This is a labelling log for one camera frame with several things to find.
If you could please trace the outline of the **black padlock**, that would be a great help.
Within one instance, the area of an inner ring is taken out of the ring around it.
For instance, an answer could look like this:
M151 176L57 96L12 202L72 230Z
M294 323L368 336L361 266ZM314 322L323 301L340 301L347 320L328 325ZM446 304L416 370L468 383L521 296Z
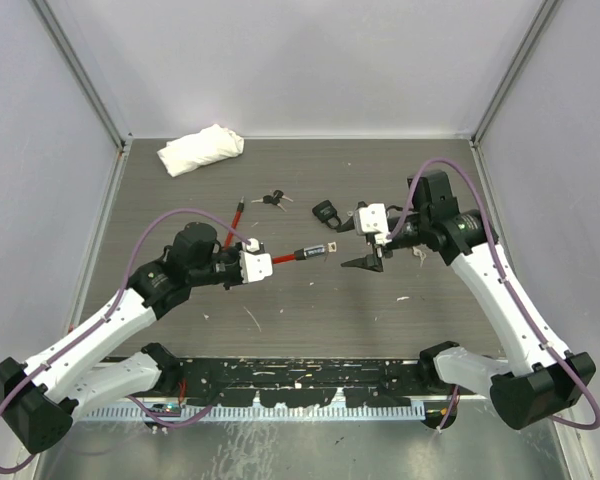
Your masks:
M338 230L342 225L337 209L330 200L324 200L314 206L312 208L312 214L321 224L331 230Z

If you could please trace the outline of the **red cable lock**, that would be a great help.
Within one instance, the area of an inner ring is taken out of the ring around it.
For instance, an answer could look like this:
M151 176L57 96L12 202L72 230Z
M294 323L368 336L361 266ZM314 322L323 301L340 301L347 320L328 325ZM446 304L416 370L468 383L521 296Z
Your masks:
M236 206L236 211L231 221L231 227L233 229L236 229L238 227L245 209L245 205L245 197L242 197ZM327 252L328 243L329 242L317 245L303 246L302 248L298 247L295 249L287 248L285 251L275 250L274 255L272 256L272 263L273 265L277 265L289 262L305 261L314 258L326 258L328 255L332 254Z

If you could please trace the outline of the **black-headed key bunch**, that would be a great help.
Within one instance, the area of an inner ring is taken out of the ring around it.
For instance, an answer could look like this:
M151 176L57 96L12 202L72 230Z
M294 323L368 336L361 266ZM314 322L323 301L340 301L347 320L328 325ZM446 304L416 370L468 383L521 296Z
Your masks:
M265 205L273 205L282 211L285 211L284 202L293 203L294 200L288 197L282 190L273 190L270 194L264 195L261 198L252 200L252 203L262 203Z

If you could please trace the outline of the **white cloth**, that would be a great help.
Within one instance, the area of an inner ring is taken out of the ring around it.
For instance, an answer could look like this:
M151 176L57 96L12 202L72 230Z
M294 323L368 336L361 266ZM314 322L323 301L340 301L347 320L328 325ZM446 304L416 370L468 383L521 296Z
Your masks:
M244 152L245 140L229 128L214 124L198 133L168 141L157 152L167 173L175 178Z

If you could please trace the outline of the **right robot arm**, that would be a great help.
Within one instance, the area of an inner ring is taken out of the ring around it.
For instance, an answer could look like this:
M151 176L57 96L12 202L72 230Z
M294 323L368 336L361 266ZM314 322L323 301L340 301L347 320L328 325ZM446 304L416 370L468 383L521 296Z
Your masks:
M488 398L515 430L545 418L560 422L560 412L590 395L593 359L572 352L547 324L507 263L484 208L461 211L446 172L412 176L408 185L409 204L397 216L391 206L361 202L337 227L355 232L371 248L343 265L381 272L384 260L399 249L425 246L438 253L474 295L505 357L496 360L456 342L440 343L419 355L422 388L439 394L449 386L464 387Z

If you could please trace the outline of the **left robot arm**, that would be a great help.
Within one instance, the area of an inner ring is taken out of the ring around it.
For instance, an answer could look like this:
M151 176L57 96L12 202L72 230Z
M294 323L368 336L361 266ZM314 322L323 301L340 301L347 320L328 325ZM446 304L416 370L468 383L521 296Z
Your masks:
M150 343L110 367L94 367L119 345L189 300L195 288L225 289L272 273L270 255L255 238L225 248L211 225L191 222L155 260L127 271L121 287L88 320L47 349L0 363L0 421L31 455L62 440L93 410L140 392L158 396L182 386L180 361Z

